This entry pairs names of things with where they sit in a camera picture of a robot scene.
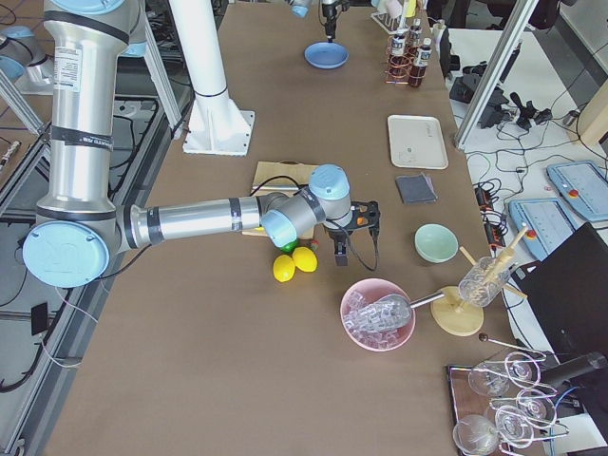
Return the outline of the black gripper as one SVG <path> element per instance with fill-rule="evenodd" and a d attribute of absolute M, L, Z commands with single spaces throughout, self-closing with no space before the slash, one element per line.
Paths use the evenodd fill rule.
<path fill-rule="evenodd" d="M 320 0 L 321 24 L 323 26 L 335 26 L 341 12 L 350 8 L 349 0 Z"/>
<path fill-rule="evenodd" d="M 334 259 L 337 266 L 348 265 L 348 236 L 358 230 L 367 229 L 374 237 L 380 232 L 380 210 L 376 200 L 353 201 L 351 203 L 351 220 L 344 226 L 336 220 L 324 223 L 326 232 L 333 241 Z"/>

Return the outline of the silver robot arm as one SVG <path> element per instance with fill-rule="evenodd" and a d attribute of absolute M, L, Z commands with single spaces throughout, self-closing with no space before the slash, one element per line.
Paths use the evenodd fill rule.
<path fill-rule="evenodd" d="M 149 56 L 153 38 L 141 1 L 48 1 L 45 26 L 55 42 L 47 194 L 23 259 L 42 282 L 84 286 L 103 277 L 110 259 L 130 249 L 179 238 L 263 229 L 283 247 L 323 225 L 335 259 L 346 263 L 351 233 L 379 230 L 375 202 L 352 200 L 344 170 L 315 168 L 292 195 L 272 192 L 242 198 L 141 208 L 109 198 L 117 63 L 134 52 Z"/>

